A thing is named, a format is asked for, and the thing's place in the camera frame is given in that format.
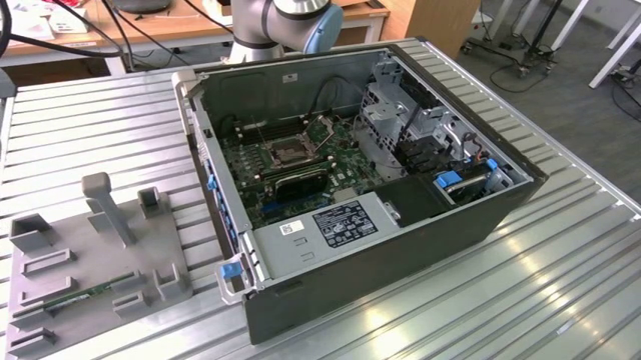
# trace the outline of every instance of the green motherboard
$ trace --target green motherboard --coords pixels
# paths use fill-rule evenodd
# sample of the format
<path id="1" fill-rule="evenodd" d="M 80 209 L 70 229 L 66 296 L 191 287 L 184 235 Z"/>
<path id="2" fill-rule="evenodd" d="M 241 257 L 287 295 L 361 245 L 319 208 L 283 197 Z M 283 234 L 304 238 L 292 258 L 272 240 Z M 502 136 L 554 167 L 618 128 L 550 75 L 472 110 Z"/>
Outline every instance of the green motherboard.
<path id="1" fill-rule="evenodd" d="M 335 117 L 331 125 L 328 121 L 308 125 L 304 141 L 300 133 L 248 145 L 237 138 L 221 139 L 221 151 L 255 229 L 320 209 L 341 201 L 345 195 L 363 194 L 383 183 L 351 136 L 351 127 L 348 121 Z M 301 143 L 307 143 L 307 150 L 315 147 L 311 156 Z M 279 199 L 280 184 L 303 182 L 304 176 L 317 174 L 324 180 L 320 188 L 297 191 L 292 187 L 297 193 L 289 191 L 291 198 Z"/>

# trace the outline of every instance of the gray floor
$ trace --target gray floor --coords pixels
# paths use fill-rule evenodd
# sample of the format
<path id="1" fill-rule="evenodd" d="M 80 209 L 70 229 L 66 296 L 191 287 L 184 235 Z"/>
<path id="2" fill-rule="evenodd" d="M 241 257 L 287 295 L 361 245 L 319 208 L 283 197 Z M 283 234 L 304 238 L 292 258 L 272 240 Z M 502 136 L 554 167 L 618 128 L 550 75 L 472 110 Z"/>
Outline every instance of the gray floor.
<path id="1" fill-rule="evenodd" d="M 495 14 L 500 3 L 502 0 L 483 0 L 483 10 Z M 524 0 L 518 0 L 511 6 L 502 28 L 503 34 L 508 32 L 523 3 Z M 524 35 L 530 41 L 547 8 L 544 4 L 538 6 L 526 28 Z M 567 18 L 567 13 L 558 12 L 543 39 L 544 44 L 551 45 Z M 605 46 L 614 35 L 610 29 L 582 20 L 555 54 L 556 68 L 523 94 L 511 94 L 490 82 L 491 72 L 510 63 L 507 59 L 475 49 L 470 55 L 459 55 L 458 63 L 614 185 L 641 202 L 641 123 L 615 107 L 609 79 L 595 90 L 587 86 L 611 56 L 611 51 Z M 630 65 L 638 58 L 641 51 L 633 49 L 622 63 Z M 515 72 L 504 72 L 494 79 L 508 89 L 523 89 L 539 76 L 532 73 L 528 78 L 518 79 Z M 634 89 L 633 93 L 641 99 L 641 85 L 637 87 L 639 89 Z M 615 96 L 626 109 L 641 116 L 634 104 L 626 101 L 625 94 L 617 91 Z"/>

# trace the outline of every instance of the metal slotted table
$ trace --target metal slotted table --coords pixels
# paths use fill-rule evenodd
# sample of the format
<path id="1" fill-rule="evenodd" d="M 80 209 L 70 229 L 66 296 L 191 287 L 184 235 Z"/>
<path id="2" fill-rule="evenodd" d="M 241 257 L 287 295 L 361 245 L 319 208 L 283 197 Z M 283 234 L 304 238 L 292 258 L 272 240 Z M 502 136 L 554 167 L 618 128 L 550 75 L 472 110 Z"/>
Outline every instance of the metal slotted table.
<path id="1" fill-rule="evenodd" d="M 312 323 L 251 346 L 225 306 L 221 259 L 171 91 L 171 72 L 30 86 L 6 101 L 0 302 L 9 218 L 84 212 L 81 174 L 113 198 L 169 194 L 192 299 L 48 359 L 629 359 L 641 356 L 641 208 L 428 44 L 398 45 L 550 174 L 486 241 Z"/>

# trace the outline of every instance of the cart wheel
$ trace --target cart wheel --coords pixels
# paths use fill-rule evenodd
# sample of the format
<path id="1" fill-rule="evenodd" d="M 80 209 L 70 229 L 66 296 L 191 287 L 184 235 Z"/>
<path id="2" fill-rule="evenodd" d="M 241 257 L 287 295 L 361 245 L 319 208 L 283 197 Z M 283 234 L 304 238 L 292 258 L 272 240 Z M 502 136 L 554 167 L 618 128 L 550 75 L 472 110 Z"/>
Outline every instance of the cart wheel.
<path id="1" fill-rule="evenodd" d="M 471 53 L 471 44 L 470 43 L 464 44 L 464 47 L 462 48 L 462 53 L 464 55 L 470 55 L 470 53 Z"/>
<path id="2" fill-rule="evenodd" d="M 526 77 L 527 74 L 530 73 L 530 69 L 528 69 L 527 67 L 520 67 L 519 70 L 520 70 L 520 74 L 518 75 L 518 77 L 519 77 L 520 79 L 524 79 L 524 77 Z"/>

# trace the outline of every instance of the white table leg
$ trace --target white table leg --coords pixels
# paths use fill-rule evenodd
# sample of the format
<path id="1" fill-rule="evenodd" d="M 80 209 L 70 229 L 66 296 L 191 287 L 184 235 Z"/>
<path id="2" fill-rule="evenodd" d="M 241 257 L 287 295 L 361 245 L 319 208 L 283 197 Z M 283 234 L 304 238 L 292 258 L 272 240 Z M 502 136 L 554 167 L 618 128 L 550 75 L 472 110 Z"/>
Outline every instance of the white table leg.
<path id="1" fill-rule="evenodd" d="M 571 13 L 570 19 L 567 20 L 567 23 L 562 27 L 556 40 L 554 40 L 554 43 L 551 44 L 551 51 L 556 51 L 559 47 L 563 45 L 564 40 L 570 35 L 571 29 L 574 28 L 574 26 L 576 25 L 576 22 L 580 19 L 580 15 L 583 14 L 583 10 L 584 10 L 584 7 L 587 6 L 587 2 L 590 2 L 590 0 L 580 0 L 580 2 L 578 3 L 574 13 Z"/>
<path id="2" fill-rule="evenodd" d="M 109 68 L 109 74 L 110 75 L 124 75 L 124 74 L 126 74 L 126 69 L 124 68 L 121 58 L 105 58 L 104 62 L 106 63 L 106 67 Z"/>
<path id="3" fill-rule="evenodd" d="M 507 11 L 510 10 L 512 1 L 514 0 L 502 0 L 500 8 L 498 9 L 496 16 L 491 21 L 490 30 L 487 31 L 487 34 L 490 36 L 490 39 L 487 40 L 490 41 L 494 40 L 494 36 L 496 35 L 496 32 L 499 31 L 499 27 L 503 24 L 504 16 L 507 15 Z"/>
<path id="4" fill-rule="evenodd" d="M 603 81 L 605 77 L 610 74 L 611 69 L 619 63 L 621 58 L 623 57 L 627 50 L 634 45 L 637 39 L 639 38 L 639 35 L 641 35 L 641 24 L 637 25 L 634 31 L 631 32 L 630 36 L 625 40 L 625 43 L 622 43 L 617 52 L 611 56 L 610 61 L 605 64 L 605 66 L 602 67 L 601 71 L 598 72 L 595 78 L 591 80 L 590 87 L 593 89 L 597 89 L 597 87 L 601 85 L 601 82 Z"/>
<path id="5" fill-rule="evenodd" d="M 383 31 L 383 21 L 382 16 L 369 18 L 369 25 L 367 26 L 367 33 L 364 34 L 364 44 L 375 43 L 380 40 L 380 32 Z"/>
<path id="6" fill-rule="evenodd" d="M 634 15 L 631 15 L 631 18 L 627 20 L 627 22 L 622 26 L 622 29 L 618 32 L 617 36 L 614 37 L 614 40 L 610 42 L 610 45 L 607 45 L 607 49 L 613 50 L 617 47 L 621 39 L 623 38 L 625 34 L 630 30 L 630 27 L 635 24 L 639 17 L 641 17 L 641 6 L 638 7 L 637 11 L 634 12 Z"/>
<path id="7" fill-rule="evenodd" d="M 518 21 L 516 27 L 514 29 L 514 33 L 516 35 L 520 35 L 523 33 L 524 26 L 527 25 L 527 22 L 530 21 L 531 14 L 534 13 L 534 9 L 536 8 L 536 5 L 539 4 L 539 0 L 531 0 L 530 4 L 527 5 L 527 8 L 524 9 L 524 13 L 522 13 L 520 20 Z"/>

